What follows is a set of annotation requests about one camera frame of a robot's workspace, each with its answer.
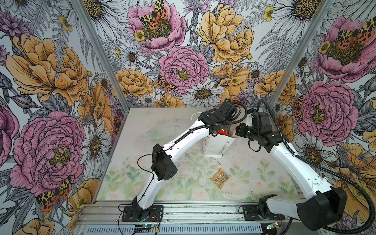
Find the white paper bag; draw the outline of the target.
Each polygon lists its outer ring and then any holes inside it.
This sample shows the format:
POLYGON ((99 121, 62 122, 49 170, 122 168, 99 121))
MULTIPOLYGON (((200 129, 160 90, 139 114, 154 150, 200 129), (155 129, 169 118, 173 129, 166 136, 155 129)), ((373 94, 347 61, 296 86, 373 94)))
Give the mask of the white paper bag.
POLYGON ((235 141, 236 125, 231 125, 227 136, 219 134, 210 134, 203 139, 204 157, 221 158, 235 141))

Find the small clear cracker packet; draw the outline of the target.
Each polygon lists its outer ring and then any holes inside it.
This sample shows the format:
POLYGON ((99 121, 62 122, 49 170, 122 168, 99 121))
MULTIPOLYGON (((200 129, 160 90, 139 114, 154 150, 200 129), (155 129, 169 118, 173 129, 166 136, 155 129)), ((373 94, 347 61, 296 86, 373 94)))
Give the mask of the small clear cracker packet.
POLYGON ((230 175, 225 173, 222 168, 211 178, 211 181, 219 188, 222 189, 224 184, 230 179, 230 175))

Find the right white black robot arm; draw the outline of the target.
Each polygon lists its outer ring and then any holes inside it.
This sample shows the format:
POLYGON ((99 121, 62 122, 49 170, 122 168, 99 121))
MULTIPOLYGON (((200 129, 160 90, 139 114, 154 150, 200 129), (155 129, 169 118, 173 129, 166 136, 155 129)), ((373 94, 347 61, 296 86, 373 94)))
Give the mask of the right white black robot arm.
POLYGON ((299 156, 289 139, 280 131, 273 131, 266 112, 251 114, 250 126, 241 123, 236 135, 256 141, 261 148, 275 157, 288 171, 301 189, 304 200, 287 200, 270 194, 259 199, 258 215, 266 219, 281 214, 301 221, 308 229, 316 231, 340 221, 344 214, 347 195, 335 189, 299 156))

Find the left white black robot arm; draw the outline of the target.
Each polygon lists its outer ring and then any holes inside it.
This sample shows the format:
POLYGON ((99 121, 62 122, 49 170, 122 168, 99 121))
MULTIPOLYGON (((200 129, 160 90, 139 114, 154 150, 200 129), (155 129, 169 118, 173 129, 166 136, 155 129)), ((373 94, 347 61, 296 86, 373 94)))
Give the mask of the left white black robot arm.
POLYGON ((175 162, 182 154, 210 134, 242 122, 247 115, 247 108, 241 103, 226 99, 218 108, 202 112, 192 126, 173 141, 162 146, 156 144, 150 154, 151 170, 145 170, 151 176, 141 193, 133 199, 132 208, 149 209, 163 184, 177 173, 175 162))

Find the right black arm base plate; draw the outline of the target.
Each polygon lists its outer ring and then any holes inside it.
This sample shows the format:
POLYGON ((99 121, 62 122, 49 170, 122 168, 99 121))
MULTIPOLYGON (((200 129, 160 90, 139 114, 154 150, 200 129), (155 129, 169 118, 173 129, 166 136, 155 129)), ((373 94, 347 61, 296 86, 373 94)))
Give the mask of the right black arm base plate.
POLYGON ((285 221, 285 216, 280 214, 267 214, 264 217, 259 215, 256 204, 241 205, 238 212, 243 215, 245 221, 285 221))

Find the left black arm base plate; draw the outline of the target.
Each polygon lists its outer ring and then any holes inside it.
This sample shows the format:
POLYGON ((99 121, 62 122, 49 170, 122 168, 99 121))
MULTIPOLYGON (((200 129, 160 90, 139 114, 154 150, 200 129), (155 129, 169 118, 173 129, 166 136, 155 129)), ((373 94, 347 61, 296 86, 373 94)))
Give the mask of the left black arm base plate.
POLYGON ((163 220, 164 207, 151 206, 142 210, 139 206, 125 206, 122 211, 122 222, 161 222, 163 220))

